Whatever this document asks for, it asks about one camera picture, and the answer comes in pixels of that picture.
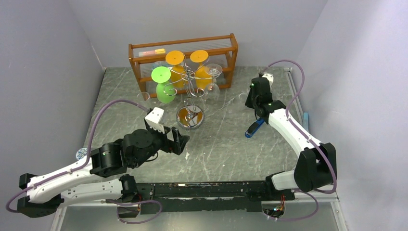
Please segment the green plastic wine glass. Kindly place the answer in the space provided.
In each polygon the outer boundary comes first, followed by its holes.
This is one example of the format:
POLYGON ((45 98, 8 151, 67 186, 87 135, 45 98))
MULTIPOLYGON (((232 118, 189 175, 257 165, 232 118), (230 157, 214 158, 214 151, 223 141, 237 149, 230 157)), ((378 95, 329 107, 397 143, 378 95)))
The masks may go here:
POLYGON ((157 83, 156 96, 162 103, 170 103, 175 99, 176 89, 170 83, 171 71, 164 66, 156 67, 151 73, 152 80, 157 83))

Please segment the clear wine glass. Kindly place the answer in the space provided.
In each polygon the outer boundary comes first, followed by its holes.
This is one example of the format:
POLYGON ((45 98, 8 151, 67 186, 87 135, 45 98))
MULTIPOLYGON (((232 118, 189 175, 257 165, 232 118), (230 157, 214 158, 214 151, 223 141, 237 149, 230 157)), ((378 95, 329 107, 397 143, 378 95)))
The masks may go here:
POLYGON ((205 73, 209 75, 205 80, 210 82, 204 88, 203 99, 207 104, 215 104, 220 96, 220 88, 216 79, 222 74, 222 67, 218 64, 209 64, 205 67, 205 73))

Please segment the yellow plastic wine glass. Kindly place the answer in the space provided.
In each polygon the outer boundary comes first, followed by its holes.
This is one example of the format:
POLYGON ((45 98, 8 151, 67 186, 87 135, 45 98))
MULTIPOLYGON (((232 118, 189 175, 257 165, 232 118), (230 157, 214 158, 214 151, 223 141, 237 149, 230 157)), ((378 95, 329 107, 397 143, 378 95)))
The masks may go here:
POLYGON ((208 58, 209 54, 205 50, 197 50, 190 55, 190 60, 199 64, 199 67, 195 71, 195 80, 197 88, 203 90, 208 84, 213 82, 213 77, 206 72, 207 67, 205 66, 205 63, 208 61, 208 58))

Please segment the orange plastic cup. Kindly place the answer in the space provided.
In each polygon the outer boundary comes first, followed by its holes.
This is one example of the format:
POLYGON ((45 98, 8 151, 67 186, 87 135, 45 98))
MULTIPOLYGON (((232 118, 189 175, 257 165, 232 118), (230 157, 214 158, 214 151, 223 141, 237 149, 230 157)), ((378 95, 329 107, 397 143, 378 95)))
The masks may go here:
POLYGON ((182 65, 184 57, 185 56, 181 51, 170 51, 166 55, 166 62, 172 66, 170 69, 171 83, 178 90, 184 88, 184 80, 182 79, 182 74, 185 74, 185 70, 182 65))

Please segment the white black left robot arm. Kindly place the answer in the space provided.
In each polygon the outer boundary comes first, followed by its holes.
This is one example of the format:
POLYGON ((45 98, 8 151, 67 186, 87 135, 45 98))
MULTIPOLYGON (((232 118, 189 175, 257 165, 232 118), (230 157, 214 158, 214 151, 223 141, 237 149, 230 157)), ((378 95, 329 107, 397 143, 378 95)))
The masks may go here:
POLYGON ((189 141, 175 127, 165 131, 137 129, 114 142, 105 143, 81 160, 53 173, 23 174, 19 186, 26 195, 17 201, 17 212, 40 218, 58 208, 86 201, 108 199, 129 203, 141 201, 135 178, 129 168, 149 162, 159 151, 180 155, 189 141))

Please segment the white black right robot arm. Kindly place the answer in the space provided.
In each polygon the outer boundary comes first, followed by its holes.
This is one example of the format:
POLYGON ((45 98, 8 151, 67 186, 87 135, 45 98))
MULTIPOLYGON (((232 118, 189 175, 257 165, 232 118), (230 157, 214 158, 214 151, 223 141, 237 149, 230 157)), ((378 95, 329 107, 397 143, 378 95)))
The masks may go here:
POLYGON ((336 177, 336 149, 331 143, 322 143, 293 119, 289 108, 274 100, 271 92, 273 76, 264 74, 251 80, 245 106, 275 129, 292 147, 298 157, 291 171, 276 173, 267 178, 267 198, 275 200, 283 190, 299 189, 309 192, 334 184, 336 177))

